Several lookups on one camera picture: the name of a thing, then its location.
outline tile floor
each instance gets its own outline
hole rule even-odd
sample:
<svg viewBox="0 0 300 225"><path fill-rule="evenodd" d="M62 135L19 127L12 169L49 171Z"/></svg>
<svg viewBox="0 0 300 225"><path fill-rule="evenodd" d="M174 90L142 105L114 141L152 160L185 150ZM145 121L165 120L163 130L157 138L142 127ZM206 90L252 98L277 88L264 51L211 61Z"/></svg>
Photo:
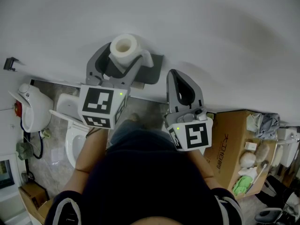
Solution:
<svg viewBox="0 0 300 225"><path fill-rule="evenodd" d="M42 93L54 101L54 109L61 93L72 94L78 89L42 81L35 81L34 86L40 88ZM162 115L165 114L167 108L166 104L129 98L127 107L121 115L118 124L125 120L131 113L137 113L147 128L160 129L163 124ZM34 157L29 159L29 169L34 173L36 182L47 189L51 198L62 190L73 172L73 167L68 161L65 150L67 126L67 121L52 116L48 125L52 135L50 139L43 140L43 158L40 160ZM37 133L31 134L31 143L40 148ZM37 148L34 148L34 151L36 154L39 154ZM243 210L246 225L256 224L254 221L255 214L266 207L255 196L243 198L239 200L239 203Z"/></svg>

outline toilet paper roll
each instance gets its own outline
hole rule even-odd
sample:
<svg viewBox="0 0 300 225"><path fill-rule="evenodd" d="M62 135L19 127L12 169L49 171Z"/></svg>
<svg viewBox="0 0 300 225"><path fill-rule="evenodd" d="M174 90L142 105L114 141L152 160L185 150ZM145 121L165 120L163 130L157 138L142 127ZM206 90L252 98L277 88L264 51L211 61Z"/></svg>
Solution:
<svg viewBox="0 0 300 225"><path fill-rule="evenodd" d="M149 51L142 49L136 38L131 34L122 34L117 36L110 45L113 63L118 62L121 66L127 68L131 62L139 55L143 57L143 65L153 67L153 60Z"/></svg>

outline person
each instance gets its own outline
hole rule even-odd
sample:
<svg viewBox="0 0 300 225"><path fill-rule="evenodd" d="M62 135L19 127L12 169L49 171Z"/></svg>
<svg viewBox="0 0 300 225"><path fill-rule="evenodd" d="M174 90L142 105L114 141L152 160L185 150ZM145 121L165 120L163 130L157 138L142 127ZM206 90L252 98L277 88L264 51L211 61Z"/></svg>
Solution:
<svg viewBox="0 0 300 225"><path fill-rule="evenodd" d="M115 131L92 128L45 225L243 224L233 195L199 150L178 152L169 134L132 114Z"/></svg>

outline white urinal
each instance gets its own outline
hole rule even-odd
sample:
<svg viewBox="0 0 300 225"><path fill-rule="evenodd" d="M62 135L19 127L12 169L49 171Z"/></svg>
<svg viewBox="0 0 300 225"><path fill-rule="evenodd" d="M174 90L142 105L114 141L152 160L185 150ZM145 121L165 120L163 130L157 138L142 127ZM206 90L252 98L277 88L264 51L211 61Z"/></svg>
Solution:
<svg viewBox="0 0 300 225"><path fill-rule="evenodd" d="M48 126L53 101L32 85L23 83L18 93L8 91L22 104L22 126L28 133L38 132Z"/></svg>
<svg viewBox="0 0 300 225"><path fill-rule="evenodd" d="M62 93L58 99L56 111L53 115L68 121L66 134L66 153L70 164L75 168L76 160L83 148L85 136L89 128L84 125L78 115L79 97Z"/></svg>

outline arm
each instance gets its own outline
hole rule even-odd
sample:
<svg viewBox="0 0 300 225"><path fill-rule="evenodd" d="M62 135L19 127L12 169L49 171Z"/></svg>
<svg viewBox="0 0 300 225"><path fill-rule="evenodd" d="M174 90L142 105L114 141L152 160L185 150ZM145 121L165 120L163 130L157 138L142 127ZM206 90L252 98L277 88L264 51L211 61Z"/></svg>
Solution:
<svg viewBox="0 0 300 225"><path fill-rule="evenodd" d="M91 170L105 156L107 135L108 130L101 129L88 136L76 161L73 175L63 191L83 192Z"/></svg>
<svg viewBox="0 0 300 225"><path fill-rule="evenodd" d="M196 165L199 172L204 178L207 186L210 189L221 188L222 186L217 182L214 172L209 163L205 160L200 150L193 150L186 152L188 158Z"/></svg>

